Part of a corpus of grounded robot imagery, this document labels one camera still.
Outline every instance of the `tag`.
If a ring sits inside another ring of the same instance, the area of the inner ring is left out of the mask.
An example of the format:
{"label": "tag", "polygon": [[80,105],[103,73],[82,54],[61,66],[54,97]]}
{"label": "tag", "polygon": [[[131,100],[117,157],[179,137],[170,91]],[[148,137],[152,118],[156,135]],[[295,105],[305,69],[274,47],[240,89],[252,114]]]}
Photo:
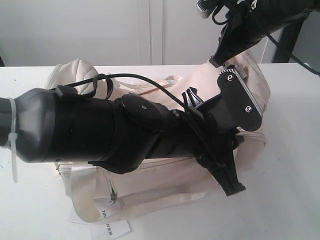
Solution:
{"label": "tag", "polygon": [[[119,201],[109,204],[105,199],[95,199],[94,205],[104,218],[121,211],[121,204]],[[88,225],[92,240],[115,240],[131,231],[127,220],[117,221],[106,225],[95,225],[94,223],[88,224],[77,216],[74,209],[71,210],[67,221],[75,224]]]}

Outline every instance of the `canvas bag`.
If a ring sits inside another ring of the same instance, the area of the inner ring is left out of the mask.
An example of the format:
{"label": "canvas bag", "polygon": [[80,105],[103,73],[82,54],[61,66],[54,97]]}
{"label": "canvas bag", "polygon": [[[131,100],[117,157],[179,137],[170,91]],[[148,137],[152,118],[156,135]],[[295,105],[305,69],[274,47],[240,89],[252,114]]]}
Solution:
{"label": "canvas bag", "polygon": [[[237,64],[245,70],[248,75],[246,84],[264,111],[270,89],[250,51],[234,57],[229,64]],[[180,99],[182,92],[188,87],[194,87],[205,101],[219,94],[217,78],[222,70],[207,62],[185,78],[170,76],[156,81]],[[46,87],[50,89],[56,85],[79,82],[96,74],[98,73],[92,65],[78,59],[58,65],[49,77]],[[169,109],[180,109],[177,103],[148,83],[136,81],[135,84],[127,84],[115,79],[113,82],[114,92],[110,100],[132,92],[161,103]],[[90,92],[92,84],[78,86],[77,90],[79,94]],[[104,98],[106,93],[107,85],[100,81],[95,97]],[[234,157],[237,171],[241,172],[253,167],[267,141],[261,128],[255,132],[241,130],[239,135],[242,135],[245,141],[234,151]],[[83,162],[60,162],[56,163],[56,167],[77,215],[85,222],[96,224],[116,222],[194,201],[217,186],[210,173],[193,157],[146,159],[138,169],[126,174],[115,174]],[[110,204],[121,204],[121,210],[118,214],[104,218],[95,207],[95,200],[101,199]]]}

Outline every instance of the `zip tie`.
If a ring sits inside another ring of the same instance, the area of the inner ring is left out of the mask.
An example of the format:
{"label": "zip tie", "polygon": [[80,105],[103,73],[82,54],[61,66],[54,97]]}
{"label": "zip tie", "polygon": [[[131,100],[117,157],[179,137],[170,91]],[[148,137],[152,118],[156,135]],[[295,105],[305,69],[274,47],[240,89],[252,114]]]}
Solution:
{"label": "zip tie", "polygon": [[16,102],[12,98],[8,98],[11,105],[11,132],[8,135],[8,140],[4,145],[4,148],[11,149],[11,168],[12,168],[12,177],[15,183],[18,182],[18,170],[17,170],[17,147],[16,140],[18,134],[16,133],[16,124],[17,124],[17,107]]}

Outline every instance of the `white cabinet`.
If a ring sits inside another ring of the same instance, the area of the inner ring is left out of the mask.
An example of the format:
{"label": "white cabinet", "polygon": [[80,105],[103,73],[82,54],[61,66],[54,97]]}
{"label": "white cabinet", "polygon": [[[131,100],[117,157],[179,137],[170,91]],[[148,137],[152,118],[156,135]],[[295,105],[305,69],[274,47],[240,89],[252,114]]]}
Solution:
{"label": "white cabinet", "polygon": [[[202,19],[197,0],[15,0],[0,4],[6,66],[192,65],[214,54],[221,26]],[[267,41],[253,49],[258,62]]]}

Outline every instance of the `white tabletop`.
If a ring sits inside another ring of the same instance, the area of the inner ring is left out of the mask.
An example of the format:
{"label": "white tabletop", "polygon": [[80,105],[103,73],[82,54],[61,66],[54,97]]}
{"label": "white tabletop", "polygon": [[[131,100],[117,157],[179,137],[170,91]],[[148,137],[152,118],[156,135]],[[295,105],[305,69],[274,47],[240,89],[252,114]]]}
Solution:
{"label": "white tabletop", "polygon": [[[195,66],[99,66],[100,73],[150,78],[186,76]],[[52,67],[0,67],[0,97],[43,87]],[[129,221],[121,240],[316,240],[320,237],[320,78],[297,64],[262,64],[271,98],[263,126],[268,145],[246,186],[234,196],[215,191],[192,203]],[[90,240],[86,226],[66,221],[71,201],[51,164],[18,161],[0,151],[1,240]]]}

